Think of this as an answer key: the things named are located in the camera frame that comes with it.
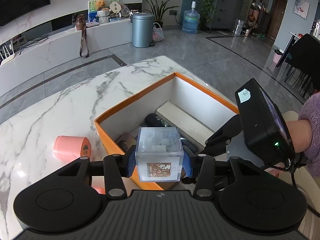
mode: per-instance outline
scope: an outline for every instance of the clear plastic box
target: clear plastic box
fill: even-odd
[[[141,127],[135,152],[141,182],[179,181],[183,148],[176,127]]]

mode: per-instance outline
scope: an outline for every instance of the light blue sticker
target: light blue sticker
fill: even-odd
[[[241,92],[238,93],[240,103],[243,103],[245,101],[248,101],[251,97],[250,91],[247,89],[242,90]]]

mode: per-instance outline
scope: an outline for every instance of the marble table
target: marble table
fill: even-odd
[[[52,153],[53,143],[58,135],[86,136],[92,145],[91,160],[102,160],[106,151],[99,139],[94,119],[107,109],[175,71],[225,98],[176,62],[160,56],[75,84],[39,101],[2,123],[0,125],[2,147],[0,239],[13,239],[22,231],[13,212],[16,195],[65,165]]]

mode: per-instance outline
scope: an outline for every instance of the orange box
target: orange box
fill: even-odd
[[[115,143],[117,138],[125,132],[131,132],[144,122],[148,114],[155,113],[168,101],[212,131],[218,130],[232,116],[239,113],[238,108],[232,103],[175,72],[108,109],[95,119],[95,126],[108,155],[124,154]],[[163,190],[169,187],[168,182],[140,182],[137,168],[131,179],[145,190]]]

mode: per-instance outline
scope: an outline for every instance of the blue water bottle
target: blue water bottle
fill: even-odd
[[[196,3],[192,2],[191,10],[183,15],[182,30],[186,33],[197,33],[200,14],[196,11]]]

